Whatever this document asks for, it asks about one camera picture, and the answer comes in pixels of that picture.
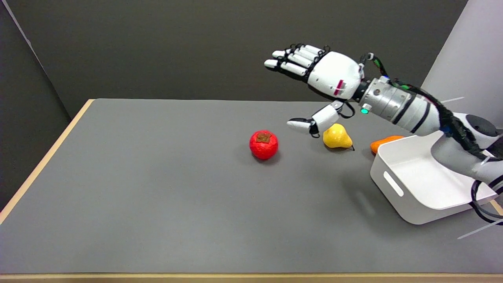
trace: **gray table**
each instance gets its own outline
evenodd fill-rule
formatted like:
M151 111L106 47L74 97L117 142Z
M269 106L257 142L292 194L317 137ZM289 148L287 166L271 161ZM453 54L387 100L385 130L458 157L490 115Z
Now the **gray table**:
M353 152L286 126L323 105L94 101L1 224L0 273L503 273L500 228L409 224L372 182L369 144L407 132L341 119Z

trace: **black cable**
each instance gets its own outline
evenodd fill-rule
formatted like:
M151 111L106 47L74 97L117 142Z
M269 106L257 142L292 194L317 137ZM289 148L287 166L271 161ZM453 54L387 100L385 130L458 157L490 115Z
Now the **black cable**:
M482 213L485 213L486 215L489 215L489 216L494 217L496 219L503 219L503 216L491 213L491 212L485 210L483 207L481 207L479 205L479 203L477 201L477 192L478 192L478 187L480 186L481 183L482 183L482 181L475 180L473 182L473 184L472 184L472 187L471 187L471 199L472 199L472 201L470 203L470 206L475 210L475 213L477 213L477 215L480 218L482 218L484 221L486 221L486 222L494 223L497 220L489 219L485 215L483 215ZM500 223L498 223L496 225L503 226L503 222L500 222Z

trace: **robot finger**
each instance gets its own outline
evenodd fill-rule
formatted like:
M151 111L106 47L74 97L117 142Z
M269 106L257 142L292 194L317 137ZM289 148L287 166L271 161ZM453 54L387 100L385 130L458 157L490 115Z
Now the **robot finger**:
M283 70L286 70L288 72L291 72L293 74L296 74L298 76L304 76L306 74L307 69L303 68L299 65L293 64L293 63L288 63L288 62L279 62L277 60L266 60L264 62L264 66L268 68L278 68L280 67Z
M285 55L286 55L286 53L287 53L286 51L279 51L279 50L278 51L274 51L273 52L273 57L274 58L284 58ZM304 58L304 57L302 57L302 56L300 56L298 54L288 54L286 56L286 59L288 61L291 61L293 63L301 65L304 68L309 68L312 65L312 63L313 63L312 61L310 61L310 60L308 60L308 59L306 59L306 58Z
M318 47L314 47L314 46L311 46L311 45L304 45L300 49L309 51L309 52L313 53L314 55L319 55L320 51L324 52L324 50L321 50Z

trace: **robotic hand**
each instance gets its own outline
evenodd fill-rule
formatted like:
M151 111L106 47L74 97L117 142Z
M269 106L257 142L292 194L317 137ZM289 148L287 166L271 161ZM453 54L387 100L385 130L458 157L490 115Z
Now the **robotic hand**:
M364 54L358 63L330 50L306 44L292 44L283 51L274 51L274 59L265 67L306 82L309 88L332 102L315 112L311 118L293 118L287 124L300 132L320 137L339 118L352 99L361 112L372 112L411 133L424 136L441 130L443 136L432 146L432 156L443 166L475 179L471 188L470 205L485 221L482 213L501 219L500 215L484 210L476 201L478 186L486 183L497 194L503 193L503 160L487 155L484 149L499 139L497 129L489 121L470 114L453 113L425 90L399 80L391 81L382 62L373 53ZM380 72L378 79L367 79L364 66L372 61Z
M310 119L293 118L287 124L300 132L320 137L339 118L344 103L353 97L363 78L363 69L346 55L311 45L292 44L283 51L274 51L275 59L264 65L305 81L318 94L332 100Z

